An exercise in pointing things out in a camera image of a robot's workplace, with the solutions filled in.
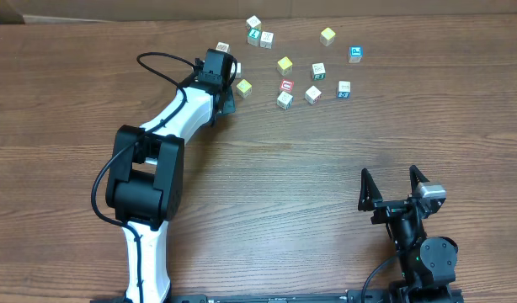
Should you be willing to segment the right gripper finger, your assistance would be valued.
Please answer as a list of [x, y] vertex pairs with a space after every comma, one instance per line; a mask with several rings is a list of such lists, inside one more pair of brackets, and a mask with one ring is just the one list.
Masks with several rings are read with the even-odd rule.
[[361, 187], [358, 210], [372, 211], [376, 208], [377, 204], [382, 202], [383, 198], [379, 189], [376, 187], [373, 177], [366, 168], [363, 168], [361, 170]]
[[421, 173], [416, 165], [409, 168], [411, 194], [423, 194], [426, 190], [429, 180]]

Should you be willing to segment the white block red edge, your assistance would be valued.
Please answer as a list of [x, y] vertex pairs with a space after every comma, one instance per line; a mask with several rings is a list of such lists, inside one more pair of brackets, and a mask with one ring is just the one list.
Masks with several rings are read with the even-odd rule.
[[321, 97], [322, 92], [315, 86], [309, 87], [304, 94], [304, 98], [309, 104], [315, 104]]

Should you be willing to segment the white block teal side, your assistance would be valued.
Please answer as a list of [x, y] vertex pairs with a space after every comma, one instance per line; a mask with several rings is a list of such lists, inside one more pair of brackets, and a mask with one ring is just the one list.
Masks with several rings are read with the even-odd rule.
[[276, 99], [276, 103], [282, 109], [287, 110], [291, 106], [293, 99], [294, 97], [290, 93], [282, 91]]

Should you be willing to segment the yellow top far block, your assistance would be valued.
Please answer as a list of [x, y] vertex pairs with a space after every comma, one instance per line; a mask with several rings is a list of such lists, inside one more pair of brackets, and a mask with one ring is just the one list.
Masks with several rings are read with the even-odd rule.
[[330, 46], [334, 42], [335, 37], [336, 33], [331, 28], [327, 27], [320, 34], [320, 42], [324, 46]]

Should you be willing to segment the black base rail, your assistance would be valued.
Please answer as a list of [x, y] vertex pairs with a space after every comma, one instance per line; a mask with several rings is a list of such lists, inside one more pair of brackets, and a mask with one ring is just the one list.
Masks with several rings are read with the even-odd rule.
[[[386, 290], [367, 290], [365, 292], [366, 303], [387, 303], [387, 302], [464, 302], [461, 290], [452, 290], [451, 297], [446, 298], [447, 294], [434, 295], [433, 297], [424, 297], [416, 295], [413, 300], [403, 301], [400, 298], [394, 298], [388, 294]], [[123, 303], [132, 302], [125, 297], [115, 297], [112, 299], [94, 299], [90, 302], [96, 303]], [[222, 296], [207, 297], [206, 295], [172, 295], [163, 302], [171, 303], [360, 303], [361, 291], [348, 290], [343, 294], [322, 294], [322, 295], [241, 295], [241, 296]]]

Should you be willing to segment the plain white wooden block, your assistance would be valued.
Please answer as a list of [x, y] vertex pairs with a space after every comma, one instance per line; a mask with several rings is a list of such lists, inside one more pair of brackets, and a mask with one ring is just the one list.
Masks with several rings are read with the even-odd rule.
[[240, 62], [238, 62], [238, 64], [236, 64], [233, 67], [232, 71], [235, 74], [235, 78], [241, 78], [242, 77], [242, 64]]

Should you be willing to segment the white block green side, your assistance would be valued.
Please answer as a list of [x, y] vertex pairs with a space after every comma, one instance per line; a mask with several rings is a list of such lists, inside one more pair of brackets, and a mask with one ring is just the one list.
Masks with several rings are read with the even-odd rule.
[[323, 80], [326, 76], [326, 70], [323, 63], [312, 64], [312, 80]]

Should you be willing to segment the white block beside green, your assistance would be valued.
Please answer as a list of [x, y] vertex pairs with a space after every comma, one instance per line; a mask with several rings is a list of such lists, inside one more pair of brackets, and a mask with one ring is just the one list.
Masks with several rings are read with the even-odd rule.
[[261, 33], [259, 46], [266, 49], [271, 49], [274, 40], [274, 34], [272, 32], [263, 31]]

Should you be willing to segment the yellow top center block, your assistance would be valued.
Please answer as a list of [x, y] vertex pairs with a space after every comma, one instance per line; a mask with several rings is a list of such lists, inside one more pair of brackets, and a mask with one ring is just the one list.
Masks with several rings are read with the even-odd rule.
[[289, 75], [292, 72], [293, 63], [287, 57], [283, 57], [277, 61], [277, 70], [282, 76]]

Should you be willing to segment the top white wooden block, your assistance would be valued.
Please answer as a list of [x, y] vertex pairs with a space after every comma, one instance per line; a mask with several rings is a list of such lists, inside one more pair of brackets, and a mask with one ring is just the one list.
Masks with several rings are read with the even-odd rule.
[[262, 22], [256, 15], [253, 15], [246, 20], [246, 27], [247, 29], [261, 30]]

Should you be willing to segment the blue letter P block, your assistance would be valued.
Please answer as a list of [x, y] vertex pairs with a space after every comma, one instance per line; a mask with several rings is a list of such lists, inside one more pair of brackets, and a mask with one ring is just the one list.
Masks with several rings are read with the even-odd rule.
[[363, 57], [363, 49], [361, 46], [350, 46], [348, 54], [349, 63], [359, 63]]

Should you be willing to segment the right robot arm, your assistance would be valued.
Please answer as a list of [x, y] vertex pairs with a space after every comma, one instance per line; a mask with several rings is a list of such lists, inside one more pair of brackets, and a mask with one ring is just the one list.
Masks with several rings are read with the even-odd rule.
[[[446, 190], [409, 168], [411, 193], [406, 199], [385, 201], [367, 169], [361, 171], [359, 211], [371, 211], [373, 225], [383, 224], [396, 253], [375, 268], [356, 296], [360, 302], [462, 302], [456, 280], [457, 244], [449, 237], [428, 237], [423, 220], [439, 211]], [[370, 282], [384, 267], [398, 261], [402, 279], [373, 295]]]

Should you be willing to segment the yellow block letter G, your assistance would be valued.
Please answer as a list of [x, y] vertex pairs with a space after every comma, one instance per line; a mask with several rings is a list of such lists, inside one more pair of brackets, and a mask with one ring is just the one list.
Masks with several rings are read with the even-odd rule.
[[242, 98], [247, 98], [252, 92], [252, 84], [245, 79], [242, 79], [237, 84], [237, 94]]

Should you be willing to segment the yellow block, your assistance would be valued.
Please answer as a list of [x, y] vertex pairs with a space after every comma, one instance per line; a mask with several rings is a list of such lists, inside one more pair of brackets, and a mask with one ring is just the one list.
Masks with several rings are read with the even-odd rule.
[[320, 42], [324, 46], [330, 46], [334, 42], [335, 37], [336, 33], [331, 28], [327, 27], [320, 34]]
[[282, 76], [289, 75], [292, 72], [293, 63], [287, 57], [283, 57], [277, 61], [277, 70]]

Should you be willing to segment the green sided picture block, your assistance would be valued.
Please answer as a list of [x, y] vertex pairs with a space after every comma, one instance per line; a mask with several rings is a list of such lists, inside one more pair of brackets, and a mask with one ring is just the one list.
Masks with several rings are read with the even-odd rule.
[[223, 51], [223, 52], [226, 52], [228, 54], [231, 53], [231, 49], [230, 49], [229, 44], [224, 43], [224, 42], [218, 42], [217, 46], [216, 46], [216, 50], [217, 51]]

